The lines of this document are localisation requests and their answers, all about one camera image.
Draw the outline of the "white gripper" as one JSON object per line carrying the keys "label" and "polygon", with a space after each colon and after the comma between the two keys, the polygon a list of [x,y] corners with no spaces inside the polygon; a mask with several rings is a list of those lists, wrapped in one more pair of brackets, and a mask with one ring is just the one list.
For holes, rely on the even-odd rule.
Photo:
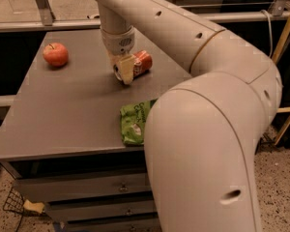
{"label": "white gripper", "polygon": [[[134,28],[128,26],[101,27],[101,37],[105,48],[112,55],[121,55],[131,51],[134,46]],[[120,57],[114,65],[116,77],[125,85],[133,81],[135,57],[127,54]]]}

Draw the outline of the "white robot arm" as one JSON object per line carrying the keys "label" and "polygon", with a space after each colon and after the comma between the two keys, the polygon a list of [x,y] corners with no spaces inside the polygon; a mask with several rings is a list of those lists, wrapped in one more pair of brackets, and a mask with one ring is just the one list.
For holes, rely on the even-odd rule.
{"label": "white robot arm", "polygon": [[231,31],[165,0],[96,0],[104,44],[140,31],[191,78],[150,110],[144,151],[163,232],[262,232],[254,177],[276,116],[275,63]]}

